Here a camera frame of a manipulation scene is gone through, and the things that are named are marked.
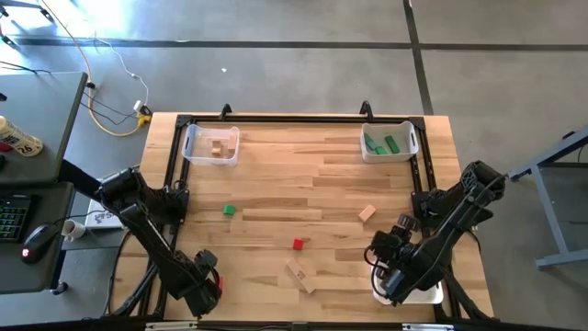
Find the long natural wooden block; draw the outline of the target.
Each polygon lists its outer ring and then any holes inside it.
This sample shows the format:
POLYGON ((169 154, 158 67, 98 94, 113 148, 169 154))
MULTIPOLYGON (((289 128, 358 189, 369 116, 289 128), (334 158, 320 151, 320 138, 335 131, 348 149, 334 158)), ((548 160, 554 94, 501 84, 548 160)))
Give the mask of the long natural wooden block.
POLYGON ((313 285, 310 276, 295 258, 290 259, 286 267, 308 294, 314 293, 315 286, 313 285))

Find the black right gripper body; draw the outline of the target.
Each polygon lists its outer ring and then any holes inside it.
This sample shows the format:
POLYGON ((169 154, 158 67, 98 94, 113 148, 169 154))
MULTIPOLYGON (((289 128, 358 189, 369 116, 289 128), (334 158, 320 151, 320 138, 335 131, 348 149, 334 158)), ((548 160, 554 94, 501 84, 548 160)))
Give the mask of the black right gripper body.
POLYGON ((410 241, 410 234, 404 228, 392 228, 387 233, 376 231, 368 245, 375 257, 371 267, 379 270, 381 281, 396 269, 404 274, 392 304, 402 304, 412 290, 426 291, 442 279, 442 237, 439 232, 427 235, 417 244, 410 241))

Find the black table frame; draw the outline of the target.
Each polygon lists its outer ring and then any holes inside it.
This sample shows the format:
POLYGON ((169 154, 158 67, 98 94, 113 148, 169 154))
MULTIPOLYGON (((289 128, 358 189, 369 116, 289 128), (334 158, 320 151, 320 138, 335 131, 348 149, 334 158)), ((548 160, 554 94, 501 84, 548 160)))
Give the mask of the black table frame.
POLYGON ((449 119, 422 116, 428 155, 408 162, 367 164, 360 151, 362 115, 200 113, 198 123, 240 130, 236 166, 171 160, 175 113, 153 117, 140 169, 159 188, 184 177, 190 192, 177 247, 189 256, 212 251, 223 294, 209 321, 409 322, 435 318, 430 304, 385 306, 375 300, 363 252, 412 209, 416 188, 449 188, 460 164, 449 119), (225 215, 225 205, 236 209, 225 215), (363 223, 358 214, 373 205, 363 223), (301 251, 293 241, 304 242, 301 251), (308 294, 286 265, 295 258, 310 276, 308 294))

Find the grey desk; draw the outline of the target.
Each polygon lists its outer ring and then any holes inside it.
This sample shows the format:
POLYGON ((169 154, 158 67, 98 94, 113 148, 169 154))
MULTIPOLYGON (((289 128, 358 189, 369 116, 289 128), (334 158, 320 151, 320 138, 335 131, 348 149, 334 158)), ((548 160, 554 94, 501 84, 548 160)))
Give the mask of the grey desk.
POLYGON ((39 138, 34 157, 5 154, 0 185, 49 183, 57 179, 79 109, 86 73, 0 74, 0 116, 39 138))
POLYGON ((59 287, 57 269, 62 265, 62 226, 69 217, 74 199, 70 183, 0 188, 0 196, 26 195, 32 198, 28 226, 20 243, 0 243, 0 294, 55 290, 59 287), (54 223, 59 234, 46 255, 36 264, 21 260, 22 245, 43 223, 54 223))

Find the cream labelled bottle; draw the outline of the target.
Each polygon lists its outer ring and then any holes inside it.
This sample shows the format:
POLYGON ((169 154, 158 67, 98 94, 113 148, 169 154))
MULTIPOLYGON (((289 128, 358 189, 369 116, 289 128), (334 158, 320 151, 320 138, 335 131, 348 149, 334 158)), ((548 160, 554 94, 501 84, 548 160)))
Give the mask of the cream labelled bottle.
POLYGON ((25 157, 36 156, 43 150, 42 140, 23 132, 3 116, 0 116, 0 143, 25 157))

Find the clear plastic bin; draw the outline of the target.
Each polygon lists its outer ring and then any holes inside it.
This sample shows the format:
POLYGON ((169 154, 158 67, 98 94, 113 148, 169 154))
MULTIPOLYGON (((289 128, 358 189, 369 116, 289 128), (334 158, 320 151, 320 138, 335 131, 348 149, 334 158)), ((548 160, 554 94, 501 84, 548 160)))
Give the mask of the clear plastic bin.
POLYGON ((195 166, 236 166, 238 163, 240 131, 233 126, 229 129, 204 128, 197 124, 187 127, 182 145, 183 157, 195 166), (238 134, 238 143, 233 157, 229 157, 227 145, 232 133, 238 134), (221 141, 221 156, 211 154, 212 141, 221 141))

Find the black computer mouse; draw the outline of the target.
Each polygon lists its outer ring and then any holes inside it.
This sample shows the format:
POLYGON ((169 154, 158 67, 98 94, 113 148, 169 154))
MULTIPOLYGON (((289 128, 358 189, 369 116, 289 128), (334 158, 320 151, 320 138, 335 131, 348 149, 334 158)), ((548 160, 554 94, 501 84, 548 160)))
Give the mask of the black computer mouse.
POLYGON ((21 260, 25 264, 38 263, 48 249, 59 230, 54 223, 43 223, 33 230, 22 245, 21 260))

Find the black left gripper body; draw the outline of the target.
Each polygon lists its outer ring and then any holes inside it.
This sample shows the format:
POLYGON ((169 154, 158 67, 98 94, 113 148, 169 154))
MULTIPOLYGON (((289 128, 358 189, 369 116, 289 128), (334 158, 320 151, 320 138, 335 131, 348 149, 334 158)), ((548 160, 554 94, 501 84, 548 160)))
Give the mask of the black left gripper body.
POLYGON ((207 293, 218 293, 221 296, 221 289, 219 288, 220 275, 216 269, 213 269, 210 274, 200 282, 190 281, 187 284, 180 286, 181 297, 186 301, 189 299, 196 299, 202 301, 202 296, 207 293))

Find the black crossbar with silver plates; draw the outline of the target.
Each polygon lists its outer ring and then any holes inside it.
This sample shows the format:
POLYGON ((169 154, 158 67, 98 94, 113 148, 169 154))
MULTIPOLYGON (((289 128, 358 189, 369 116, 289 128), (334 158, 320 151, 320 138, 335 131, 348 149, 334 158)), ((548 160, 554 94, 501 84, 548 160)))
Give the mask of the black crossbar with silver plates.
POLYGON ((567 328, 519 325, 497 321, 444 320, 408 322, 262 322, 165 321, 155 316, 84 318, 75 321, 4 325, 0 331, 580 331, 567 328))

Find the white plastic bin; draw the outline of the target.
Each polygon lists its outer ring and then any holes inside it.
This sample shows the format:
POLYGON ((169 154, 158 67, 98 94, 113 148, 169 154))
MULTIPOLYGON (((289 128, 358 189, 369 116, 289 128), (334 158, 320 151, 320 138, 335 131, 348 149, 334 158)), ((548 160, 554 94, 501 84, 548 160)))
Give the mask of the white plastic bin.
POLYGON ((363 161, 368 164, 399 163, 408 161, 419 152, 419 143, 414 126, 409 121, 400 124, 368 124, 364 123, 360 133, 360 149, 363 161), (383 147, 388 153, 377 154, 370 151, 365 144, 363 134, 367 133, 377 146, 383 147), (393 154, 385 142, 385 137, 391 135, 398 144, 400 152, 393 154))

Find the grey metal table frame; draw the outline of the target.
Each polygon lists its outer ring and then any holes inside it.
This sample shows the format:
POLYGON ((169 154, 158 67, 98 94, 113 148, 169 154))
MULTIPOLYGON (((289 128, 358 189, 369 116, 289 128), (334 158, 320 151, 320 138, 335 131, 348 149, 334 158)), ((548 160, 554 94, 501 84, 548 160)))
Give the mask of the grey metal table frame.
POLYGON ((572 249, 564 236, 574 226, 588 225, 588 162, 563 162, 573 152, 588 152, 588 125, 567 133, 559 142, 508 172, 516 181, 531 176, 558 252, 536 260, 539 269, 588 261, 588 247, 572 249))

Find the black stand legs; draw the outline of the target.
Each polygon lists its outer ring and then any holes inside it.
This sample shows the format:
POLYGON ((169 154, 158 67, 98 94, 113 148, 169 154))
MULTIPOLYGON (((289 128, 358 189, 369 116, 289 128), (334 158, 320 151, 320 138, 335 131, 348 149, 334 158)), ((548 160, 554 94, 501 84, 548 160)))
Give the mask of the black stand legs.
MULTIPOLYGON (((43 6, 35 5, 32 3, 28 3, 28 2, 22 2, 22 1, 18 1, 18 0, 0 0, 0 19, 2 17, 9 17, 9 14, 6 10, 8 7, 21 7, 21 8, 35 9, 35 10, 38 10, 48 21, 50 21, 50 22, 54 21, 52 15, 43 6)), ((14 43, 14 41, 11 40, 2 31, 1 24, 0 24, 0 40, 4 44, 8 45, 9 47, 11 47, 13 49, 17 48, 17 45, 14 43)))

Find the white printed sheet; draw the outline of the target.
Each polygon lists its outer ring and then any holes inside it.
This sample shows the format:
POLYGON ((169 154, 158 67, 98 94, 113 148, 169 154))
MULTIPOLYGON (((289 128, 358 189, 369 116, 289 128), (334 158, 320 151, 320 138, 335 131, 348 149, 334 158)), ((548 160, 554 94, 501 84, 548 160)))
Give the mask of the white printed sheet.
POLYGON ((85 228, 90 230, 122 229, 124 225, 119 218, 103 208, 96 200, 90 200, 88 214, 85 218, 85 228))

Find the white tray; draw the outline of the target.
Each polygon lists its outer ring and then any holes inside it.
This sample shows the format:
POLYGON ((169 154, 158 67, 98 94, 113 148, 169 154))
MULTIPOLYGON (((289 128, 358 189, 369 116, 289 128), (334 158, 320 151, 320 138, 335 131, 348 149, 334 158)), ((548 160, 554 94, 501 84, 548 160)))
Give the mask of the white tray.
MULTIPOLYGON (((379 270, 371 268, 371 285, 372 293, 376 301, 384 305, 392 305, 392 301, 382 296, 383 289, 380 286, 381 280, 378 278, 379 270)), ((414 289, 406 297, 403 303, 406 304, 440 304, 444 300, 444 291, 440 282, 426 291, 414 289)))

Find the white cup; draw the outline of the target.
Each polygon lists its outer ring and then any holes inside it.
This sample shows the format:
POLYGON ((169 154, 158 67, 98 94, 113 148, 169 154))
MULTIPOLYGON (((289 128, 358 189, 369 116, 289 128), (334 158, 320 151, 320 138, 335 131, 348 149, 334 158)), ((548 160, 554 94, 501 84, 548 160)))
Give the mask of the white cup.
POLYGON ((86 228, 83 224, 68 219, 63 222, 61 235, 67 242, 73 242, 85 234, 86 228))

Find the black backlit keyboard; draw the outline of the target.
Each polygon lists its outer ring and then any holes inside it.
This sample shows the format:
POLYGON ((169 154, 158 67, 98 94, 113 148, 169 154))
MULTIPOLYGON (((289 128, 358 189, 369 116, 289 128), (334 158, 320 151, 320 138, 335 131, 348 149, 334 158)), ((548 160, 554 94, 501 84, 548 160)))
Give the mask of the black backlit keyboard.
POLYGON ((20 243, 28 226, 32 198, 26 195, 0 196, 0 243, 20 243))

